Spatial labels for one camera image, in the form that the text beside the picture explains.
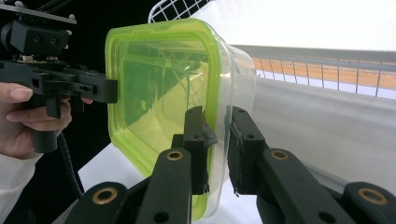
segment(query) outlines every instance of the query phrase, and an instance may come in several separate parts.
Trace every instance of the lime green lid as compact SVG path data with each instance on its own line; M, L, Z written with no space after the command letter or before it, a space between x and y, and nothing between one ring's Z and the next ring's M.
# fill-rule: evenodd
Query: lime green lid
M218 143L209 149L210 193L192 198L192 219L219 203L228 148L233 58L208 24L196 19L112 29L106 40L106 75L119 82L108 105L112 143L144 176L158 155L183 133L186 110L202 106Z

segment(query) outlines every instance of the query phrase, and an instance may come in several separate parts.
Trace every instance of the black bracket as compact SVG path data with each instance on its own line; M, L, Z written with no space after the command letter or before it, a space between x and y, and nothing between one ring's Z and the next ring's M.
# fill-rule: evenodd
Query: black bracket
M73 110L84 111L81 98L102 103L116 103L118 81L85 67L62 62L16 63L0 61L0 82L18 83L33 90L31 108L47 107L50 117L61 117L62 97L71 98ZM57 148L55 132L35 131L35 151L51 152Z
M174 135L149 178L130 189L112 182L89 189L66 223L190 223L191 195L208 192L208 132L202 107L189 109L184 133Z
M396 198L369 183L326 189L291 152L269 148L249 113L234 107L228 153L235 192L257 195L264 223L396 223Z

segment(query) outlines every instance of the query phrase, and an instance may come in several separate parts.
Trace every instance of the wire rack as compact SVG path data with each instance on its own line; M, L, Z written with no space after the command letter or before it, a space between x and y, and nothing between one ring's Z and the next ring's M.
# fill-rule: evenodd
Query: wire rack
M162 0L148 14L148 23L190 17L210 0Z

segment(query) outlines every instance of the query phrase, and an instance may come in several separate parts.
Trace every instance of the black mechanical arm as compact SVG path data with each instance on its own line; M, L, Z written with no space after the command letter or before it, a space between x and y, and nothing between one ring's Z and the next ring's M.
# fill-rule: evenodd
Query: black mechanical arm
M152 176L130 189L114 182L89 189L66 223L191 223L191 195L203 194L207 184L201 110L186 112L184 134L160 154ZM235 193L257 195L263 223L396 223L395 196L364 182L346 185L342 194L320 185L292 153L268 147L246 110L233 108L230 130Z
M12 12L16 19L1 29L1 43L12 55L12 60L0 61L0 82L18 83L33 90L28 106L46 106L48 115L61 116L62 97L71 98L72 109L84 110L82 98L101 103L117 102L117 80L84 65L58 60L67 48L69 32L58 27L76 24L71 18L49 14L70 2L53 0L31 10L21 2L11 6L0 3L0 9ZM35 132L35 151L51 152L57 148L55 132Z

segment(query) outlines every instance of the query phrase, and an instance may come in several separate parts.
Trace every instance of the finger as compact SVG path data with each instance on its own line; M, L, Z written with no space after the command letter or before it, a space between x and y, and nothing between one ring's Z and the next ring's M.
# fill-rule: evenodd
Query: finger
M29 101L33 91L15 83L0 82L0 102L20 103Z
M58 130L56 130L55 132L56 132L56 136L59 136L59 134L61 134L61 132L63 131L64 129L58 129Z
M63 102L61 106L61 118L69 116L71 107L69 102ZM7 114L7 119L12 122L42 122L55 120L56 118L49 117L47 115L47 108L41 106L39 108L12 111Z
M87 99L87 98L81 98L82 102L84 102L87 105L92 104L92 100L91 99Z
M66 95L63 95L62 96L62 102L67 102L67 101L69 101L71 98L70 98L70 96L66 96Z
M39 122L23 122L23 124L29 128L37 131L61 131L65 129L69 123L72 121L72 116L62 117L61 119L53 119Z

